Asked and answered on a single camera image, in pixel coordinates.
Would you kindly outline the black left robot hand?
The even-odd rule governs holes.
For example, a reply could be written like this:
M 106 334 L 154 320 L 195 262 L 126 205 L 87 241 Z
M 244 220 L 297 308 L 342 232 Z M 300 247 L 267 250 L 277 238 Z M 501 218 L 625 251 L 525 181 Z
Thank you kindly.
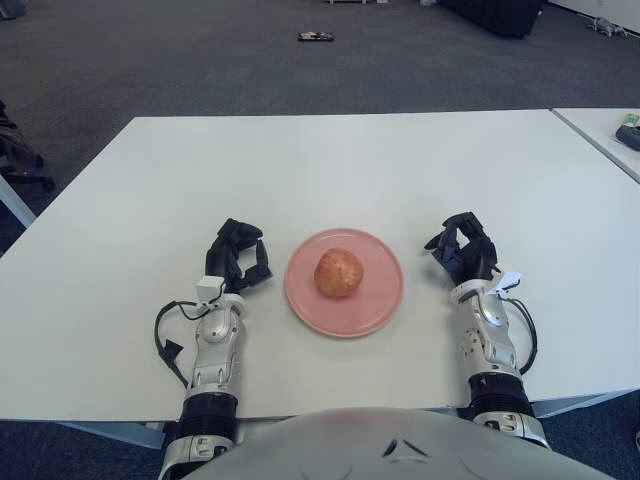
M 239 294 L 272 277 L 269 259 L 262 240 L 263 232 L 256 226 L 228 218 L 206 253 L 205 274 L 222 277 L 225 292 Z M 238 263 L 240 253 L 255 249 L 256 264 L 243 271 Z

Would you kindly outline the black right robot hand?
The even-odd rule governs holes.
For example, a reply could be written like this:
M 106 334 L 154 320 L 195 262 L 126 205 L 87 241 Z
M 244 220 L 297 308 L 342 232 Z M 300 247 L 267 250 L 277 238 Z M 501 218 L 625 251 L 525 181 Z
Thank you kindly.
M 461 285 L 469 280 L 491 280 L 497 268 L 496 248 L 472 212 L 446 219 L 444 230 L 429 240 L 424 249 L 448 273 L 451 281 Z

